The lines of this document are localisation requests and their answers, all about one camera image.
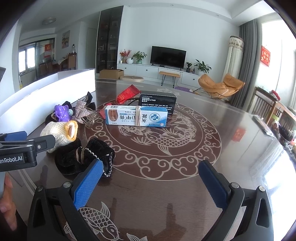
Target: red flowers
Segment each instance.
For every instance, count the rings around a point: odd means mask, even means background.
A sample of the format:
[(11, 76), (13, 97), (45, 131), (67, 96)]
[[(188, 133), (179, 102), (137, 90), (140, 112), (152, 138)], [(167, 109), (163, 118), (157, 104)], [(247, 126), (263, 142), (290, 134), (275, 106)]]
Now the red flowers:
[(123, 58), (127, 58), (130, 53), (131, 53), (131, 50), (129, 50), (127, 52), (126, 52), (126, 50), (124, 50), (123, 52), (120, 52), (120, 56)]

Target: blue and white box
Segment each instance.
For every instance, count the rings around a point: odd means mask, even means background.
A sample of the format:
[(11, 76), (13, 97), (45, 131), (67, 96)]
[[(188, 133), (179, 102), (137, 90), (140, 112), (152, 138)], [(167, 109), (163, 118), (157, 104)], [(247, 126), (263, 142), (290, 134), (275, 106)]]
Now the blue and white box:
[(108, 125), (165, 127), (168, 110), (164, 107), (108, 105), (105, 114)]

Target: flower vase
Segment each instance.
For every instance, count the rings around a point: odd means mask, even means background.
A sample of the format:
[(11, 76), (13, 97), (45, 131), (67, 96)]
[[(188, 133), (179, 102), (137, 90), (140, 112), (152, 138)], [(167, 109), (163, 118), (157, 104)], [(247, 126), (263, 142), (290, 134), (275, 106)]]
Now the flower vase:
[(132, 63), (133, 63), (133, 59), (132, 59), (132, 58), (128, 58), (128, 59), (126, 60), (126, 62), (127, 62), (128, 64), (132, 64)]

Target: blue gripper pad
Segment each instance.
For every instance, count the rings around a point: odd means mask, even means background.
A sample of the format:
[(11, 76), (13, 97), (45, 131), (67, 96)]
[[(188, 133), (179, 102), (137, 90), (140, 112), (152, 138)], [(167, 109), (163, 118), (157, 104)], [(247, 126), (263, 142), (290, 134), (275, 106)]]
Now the blue gripper pad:
[(5, 141), (25, 141), (27, 139), (27, 132), (18, 131), (13, 133), (7, 133)]
[(76, 209), (84, 207), (103, 174), (103, 162), (94, 159), (87, 169), (73, 181), (71, 197)]
[(218, 179), (219, 173), (216, 172), (211, 164), (207, 165), (206, 162), (208, 161), (204, 160), (199, 163), (198, 172), (216, 207), (225, 210), (228, 206), (228, 193)]

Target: ceiling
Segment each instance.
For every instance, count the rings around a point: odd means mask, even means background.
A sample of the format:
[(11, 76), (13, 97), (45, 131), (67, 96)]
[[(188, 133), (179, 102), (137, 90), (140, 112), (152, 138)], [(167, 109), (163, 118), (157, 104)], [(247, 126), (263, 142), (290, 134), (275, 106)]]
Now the ceiling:
[[(130, 7), (159, 6), (190, 9), (212, 15), (231, 22), (234, 25), (252, 20), (273, 12), (261, 0), (37, 0), (37, 2), (20, 18), (21, 33), (25, 36), (36, 36), (36, 31), (57, 32), (79, 20), (95, 19), (98, 12), (111, 7), (127, 5)], [(56, 22), (44, 26), (46, 18), (56, 18)]]

